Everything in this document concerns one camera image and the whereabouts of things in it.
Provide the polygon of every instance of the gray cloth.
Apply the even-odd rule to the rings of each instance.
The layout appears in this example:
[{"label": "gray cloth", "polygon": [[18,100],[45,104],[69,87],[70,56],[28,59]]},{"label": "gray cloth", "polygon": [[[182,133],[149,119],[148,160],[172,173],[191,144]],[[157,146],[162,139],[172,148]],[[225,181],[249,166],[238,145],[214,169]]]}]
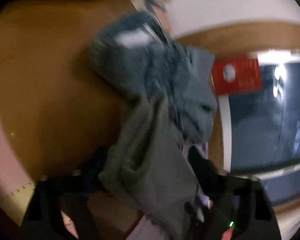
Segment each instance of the gray cloth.
[{"label": "gray cloth", "polygon": [[198,182],[178,148],[183,138],[170,121],[168,102],[156,93],[131,103],[99,179],[109,192],[181,240],[190,223],[184,204],[193,203]]},{"label": "gray cloth", "polygon": [[[97,35],[92,44],[94,70],[128,99],[137,95],[149,99],[158,90],[167,94],[170,119],[184,142],[202,144],[210,138],[217,109],[208,85],[214,56],[162,42],[147,26],[160,28],[147,13],[136,13]],[[151,41],[134,47],[117,42],[117,36],[133,30],[148,32]]]}]

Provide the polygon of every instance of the light pink fabric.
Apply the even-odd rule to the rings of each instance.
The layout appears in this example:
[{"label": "light pink fabric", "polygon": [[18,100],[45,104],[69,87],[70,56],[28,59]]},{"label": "light pink fabric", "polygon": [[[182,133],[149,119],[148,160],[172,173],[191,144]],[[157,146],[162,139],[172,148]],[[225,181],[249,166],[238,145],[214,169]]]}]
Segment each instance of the light pink fabric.
[{"label": "light pink fabric", "polygon": [[164,230],[143,216],[126,240],[169,240],[169,237]]},{"label": "light pink fabric", "polygon": [[0,123],[0,196],[9,196],[31,182],[11,150]]}]

